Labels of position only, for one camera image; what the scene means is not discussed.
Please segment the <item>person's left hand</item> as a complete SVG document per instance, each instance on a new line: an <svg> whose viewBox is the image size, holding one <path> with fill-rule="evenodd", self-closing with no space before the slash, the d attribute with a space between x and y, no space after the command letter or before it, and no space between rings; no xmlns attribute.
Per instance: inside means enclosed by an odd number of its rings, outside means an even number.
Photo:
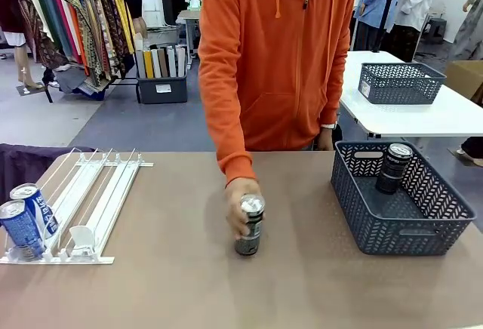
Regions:
<svg viewBox="0 0 483 329"><path fill-rule="evenodd" d="M334 144L332 139L332 129L322 128L316 140L316 148L319 151L333 151Z"/></svg>

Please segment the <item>person's right hand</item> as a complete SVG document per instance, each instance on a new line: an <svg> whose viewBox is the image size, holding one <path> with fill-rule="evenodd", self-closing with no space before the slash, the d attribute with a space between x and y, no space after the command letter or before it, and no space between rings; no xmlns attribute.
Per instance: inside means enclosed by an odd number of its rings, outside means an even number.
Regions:
<svg viewBox="0 0 483 329"><path fill-rule="evenodd" d="M229 209L226 219L236 241L249 233L248 216L241 208L241 199L244 195L250 194L261 195L259 183L251 178L236 178L225 188L226 203Z"/></svg>

